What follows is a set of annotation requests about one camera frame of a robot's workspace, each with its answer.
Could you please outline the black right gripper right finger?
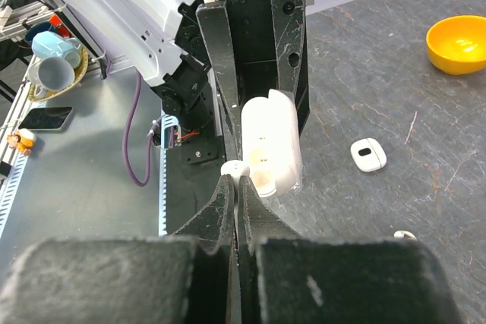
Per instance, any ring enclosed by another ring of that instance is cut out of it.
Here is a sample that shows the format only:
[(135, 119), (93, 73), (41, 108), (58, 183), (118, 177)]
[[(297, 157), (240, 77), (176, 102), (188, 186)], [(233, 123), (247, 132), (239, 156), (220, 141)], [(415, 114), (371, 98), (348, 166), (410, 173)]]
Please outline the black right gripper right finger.
[(397, 238), (299, 237), (250, 178), (238, 187), (241, 319), (245, 323), (460, 323), (436, 256)]

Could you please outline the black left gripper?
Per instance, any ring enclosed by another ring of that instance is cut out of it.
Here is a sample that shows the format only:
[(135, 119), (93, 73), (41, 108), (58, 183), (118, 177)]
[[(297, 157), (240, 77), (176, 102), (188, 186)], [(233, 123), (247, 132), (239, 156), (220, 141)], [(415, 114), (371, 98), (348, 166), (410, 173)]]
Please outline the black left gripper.
[(306, 4), (305, 0), (219, 1), (224, 2), (202, 4), (196, 15), (237, 157), (242, 159), (238, 86), (244, 101), (265, 96), (269, 89), (291, 93), (298, 132), (305, 127), (310, 114)]

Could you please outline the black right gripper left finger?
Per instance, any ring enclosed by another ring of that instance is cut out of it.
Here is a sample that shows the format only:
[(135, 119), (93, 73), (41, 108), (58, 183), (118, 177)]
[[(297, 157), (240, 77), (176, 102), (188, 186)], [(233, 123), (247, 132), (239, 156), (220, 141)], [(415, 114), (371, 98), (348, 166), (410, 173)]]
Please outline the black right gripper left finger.
[(3, 323), (228, 323), (234, 182), (161, 238), (52, 239), (1, 290)]

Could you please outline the white clip earbud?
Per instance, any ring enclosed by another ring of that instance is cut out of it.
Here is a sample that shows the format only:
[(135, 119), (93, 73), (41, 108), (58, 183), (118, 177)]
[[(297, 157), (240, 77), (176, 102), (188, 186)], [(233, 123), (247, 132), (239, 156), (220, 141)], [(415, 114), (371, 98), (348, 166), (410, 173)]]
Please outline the white clip earbud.
[(234, 184), (238, 184), (241, 177), (249, 177), (250, 176), (250, 167), (249, 165), (241, 160), (230, 160), (225, 162), (220, 168), (220, 174), (222, 176), (229, 175)]
[(393, 233), (393, 237), (396, 239), (417, 240), (417, 237), (410, 231), (398, 230)]

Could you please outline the white oval case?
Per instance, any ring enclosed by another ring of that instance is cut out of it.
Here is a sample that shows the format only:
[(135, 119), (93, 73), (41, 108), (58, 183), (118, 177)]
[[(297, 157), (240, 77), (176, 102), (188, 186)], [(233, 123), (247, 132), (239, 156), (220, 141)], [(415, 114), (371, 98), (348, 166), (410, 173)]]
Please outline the white oval case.
[(297, 111), (289, 94), (271, 89), (241, 111), (242, 159), (260, 197), (300, 187), (302, 158)]

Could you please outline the white earbud charging case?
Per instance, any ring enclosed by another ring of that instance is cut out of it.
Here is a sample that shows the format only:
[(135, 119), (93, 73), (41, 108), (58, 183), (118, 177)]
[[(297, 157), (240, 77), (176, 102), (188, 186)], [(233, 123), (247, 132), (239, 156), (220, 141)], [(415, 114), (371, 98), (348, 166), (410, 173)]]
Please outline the white earbud charging case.
[(357, 168), (365, 173), (381, 170), (387, 164), (387, 155), (374, 138), (355, 141), (350, 146), (350, 153)]

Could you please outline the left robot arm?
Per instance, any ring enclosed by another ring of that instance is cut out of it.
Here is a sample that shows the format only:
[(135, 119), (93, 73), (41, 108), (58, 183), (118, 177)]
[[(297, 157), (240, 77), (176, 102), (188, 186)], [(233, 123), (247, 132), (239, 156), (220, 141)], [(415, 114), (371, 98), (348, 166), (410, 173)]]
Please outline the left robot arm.
[(177, 144), (216, 122), (202, 89), (215, 77), (237, 157), (296, 161), (306, 7), (313, 0), (62, 0), (134, 64), (179, 123)]

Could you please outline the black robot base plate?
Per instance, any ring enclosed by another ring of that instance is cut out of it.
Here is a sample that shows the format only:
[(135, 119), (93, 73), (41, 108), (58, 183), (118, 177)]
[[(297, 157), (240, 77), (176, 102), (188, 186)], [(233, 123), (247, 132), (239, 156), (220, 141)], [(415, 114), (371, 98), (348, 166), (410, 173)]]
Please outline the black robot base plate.
[(210, 87), (199, 103), (213, 119), (204, 128), (178, 127), (176, 146), (166, 151), (166, 232), (182, 227), (210, 200), (226, 161), (219, 106)]

